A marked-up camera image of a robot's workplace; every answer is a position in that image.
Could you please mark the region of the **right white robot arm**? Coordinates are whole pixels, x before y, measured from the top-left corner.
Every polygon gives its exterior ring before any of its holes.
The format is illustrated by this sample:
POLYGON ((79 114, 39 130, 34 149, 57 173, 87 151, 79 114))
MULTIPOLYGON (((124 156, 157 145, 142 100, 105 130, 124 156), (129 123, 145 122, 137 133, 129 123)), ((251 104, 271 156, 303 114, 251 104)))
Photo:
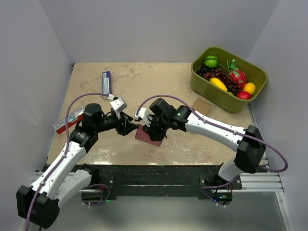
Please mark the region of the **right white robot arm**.
POLYGON ((233 150, 235 157, 223 163, 214 177, 214 183, 220 189, 226 189, 231 180, 241 173, 256 173, 266 150, 257 127, 227 125, 193 110, 188 105, 174 108, 162 98, 156 99, 149 108, 140 108, 135 118, 144 121, 143 131, 151 141, 162 141, 167 130, 172 129, 208 137, 233 150))

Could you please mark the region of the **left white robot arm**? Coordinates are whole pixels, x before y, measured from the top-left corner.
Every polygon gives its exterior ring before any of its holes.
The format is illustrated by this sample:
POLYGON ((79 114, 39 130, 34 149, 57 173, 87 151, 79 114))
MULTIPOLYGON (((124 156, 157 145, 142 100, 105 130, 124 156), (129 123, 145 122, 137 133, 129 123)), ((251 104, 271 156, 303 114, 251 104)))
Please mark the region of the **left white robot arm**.
POLYGON ((115 129, 125 136, 137 129, 132 117, 123 111, 127 104, 121 99, 112 101, 111 114, 103 114, 97 103, 88 104, 82 119, 71 132, 69 140, 58 157, 29 187, 21 186, 16 193, 18 215, 26 219, 25 229, 30 222, 47 229, 57 219, 60 208, 79 190, 96 188, 100 177, 95 170, 85 167, 68 177, 71 170, 98 140, 98 134, 115 129))

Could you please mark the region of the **pink paper box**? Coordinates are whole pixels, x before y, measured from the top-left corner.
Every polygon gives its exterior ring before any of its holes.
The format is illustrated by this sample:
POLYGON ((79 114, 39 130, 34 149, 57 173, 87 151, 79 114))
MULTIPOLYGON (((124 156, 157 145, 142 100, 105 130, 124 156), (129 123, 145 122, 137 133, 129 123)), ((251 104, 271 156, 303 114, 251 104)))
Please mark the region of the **pink paper box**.
POLYGON ((161 141, 152 141, 150 139, 150 136, 143 130, 143 125, 139 125, 139 127, 137 128, 136 134, 135 134, 135 139, 145 142, 147 144, 151 144, 153 146, 156 147, 160 147, 163 140, 161 141))

